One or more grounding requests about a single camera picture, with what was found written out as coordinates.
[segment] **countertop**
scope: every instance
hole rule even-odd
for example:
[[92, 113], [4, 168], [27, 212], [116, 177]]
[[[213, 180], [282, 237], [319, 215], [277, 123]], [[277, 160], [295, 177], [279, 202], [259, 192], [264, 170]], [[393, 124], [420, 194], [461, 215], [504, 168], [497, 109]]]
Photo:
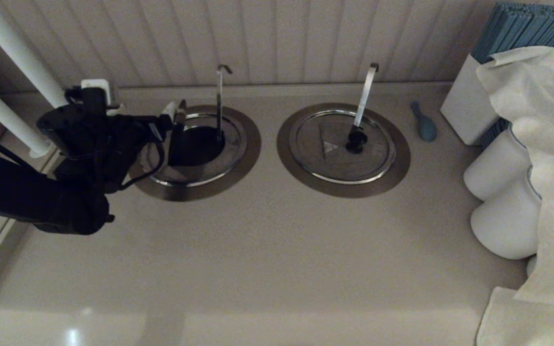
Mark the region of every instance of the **countertop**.
[[[226, 88], [224, 105], [262, 136], [252, 171], [199, 201], [136, 187], [109, 195], [116, 221], [92, 236], [29, 230], [0, 278], [0, 346], [473, 345], [491, 290], [519, 288], [525, 263], [495, 256], [471, 232], [481, 202], [462, 175], [479, 149], [440, 115], [445, 85], [374, 86], [367, 107], [411, 151], [407, 176], [387, 193], [323, 195], [279, 160], [287, 117], [316, 103], [356, 105], [358, 88], [269, 97]], [[122, 93], [131, 114], [204, 95], [151, 90]], [[437, 124], [435, 142], [417, 136], [412, 100]]]

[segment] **cable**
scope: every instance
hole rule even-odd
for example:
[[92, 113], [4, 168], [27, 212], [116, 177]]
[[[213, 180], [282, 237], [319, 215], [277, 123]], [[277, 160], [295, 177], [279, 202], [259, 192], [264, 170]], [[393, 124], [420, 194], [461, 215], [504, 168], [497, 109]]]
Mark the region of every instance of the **cable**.
[[3, 147], [1, 144], [0, 144], [0, 153], [2, 153], [3, 155], [6, 155], [8, 158], [10, 158], [14, 162], [16, 162], [18, 164], [18, 166], [21, 166], [23, 168], [28, 169], [29, 171], [33, 171], [33, 172], [39, 174], [39, 172], [36, 171], [35, 168], [31, 167], [31, 165], [28, 164], [25, 160], [18, 157], [18, 155], [16, 155], [15, 153], [9, 151], [8, 149], [6, 149], [6, 147]]
[[130, 180], [129, 182], [125, 183], [125, 184], [122, 184], [119, 187], [119, 191], [125, 190], [126, 188], [132, 186], [133, 184], [136, 184], [137, 182], [141, 181], [142, 179], [145, 179], [146, 177], [149, 177], [150, 175], [154, 175], [155, 173], [157, 173], [157, 171], [160, 170], [161, 166], [164, 164], [164, 161], [165, 161], [164, 145], [161, 144], [161, 142], [156, 142], [155, 146], [157, 147], [158, 154], [160, 155], [160, 162], [158, 162], [158, 165], [154, 169], [152, 169], [150, 172], [145, 173], [145, 174], [141, 175], [140, 177], [136, 177], [136, 178]]

